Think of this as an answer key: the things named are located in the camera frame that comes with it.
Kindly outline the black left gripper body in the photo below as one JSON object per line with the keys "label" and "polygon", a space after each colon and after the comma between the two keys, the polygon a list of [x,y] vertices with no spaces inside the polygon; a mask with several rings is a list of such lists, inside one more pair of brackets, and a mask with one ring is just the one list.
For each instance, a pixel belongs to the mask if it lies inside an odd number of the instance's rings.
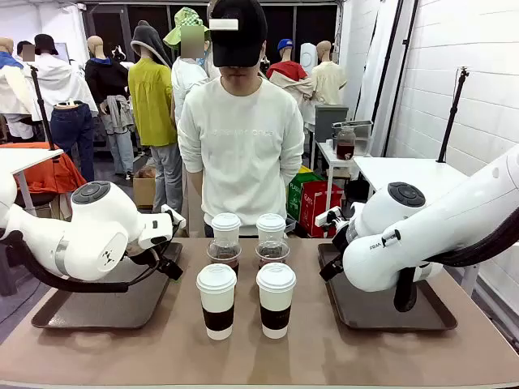
{"label": "black left gripper body", "polygon": [[181,254],[180,246],[171,246],[162,253],[159,249],[154,250],[157,257],[157,271],[181,271],[178,260]]}

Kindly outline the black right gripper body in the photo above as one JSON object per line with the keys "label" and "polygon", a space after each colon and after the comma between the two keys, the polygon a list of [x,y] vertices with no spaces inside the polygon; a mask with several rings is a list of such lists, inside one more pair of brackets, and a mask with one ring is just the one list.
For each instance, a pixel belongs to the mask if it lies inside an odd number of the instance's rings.
{"label": "black right gripper body", "polygon": [[351,220],[336,222],[336,234],[332,244],[344,253],[346,247],[354,240],[354,222]]}

